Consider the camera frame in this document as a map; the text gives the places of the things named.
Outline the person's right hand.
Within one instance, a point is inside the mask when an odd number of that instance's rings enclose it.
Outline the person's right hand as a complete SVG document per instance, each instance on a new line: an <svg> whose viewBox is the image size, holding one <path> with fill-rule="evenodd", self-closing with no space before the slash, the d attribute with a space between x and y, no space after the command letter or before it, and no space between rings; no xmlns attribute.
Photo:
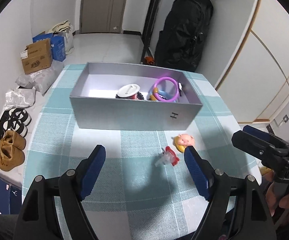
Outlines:
<svg viewBox="0 0 289 240"><path fill-rule="evenodd" d="M281 200L277 200L277 197L274 193L274 189L276 187L276 183L273 182L267 192L266 192L266 202L268 204L269 207L269 211L271 213L271 215L273 216L276 210L276 207L280 207L282 209L289 209L289 194L284 196L283 198L281 198ZM284 218L284 220L281 222L281 225L286 225L289 224L289 212L286 215L286 217Z"/></svg>

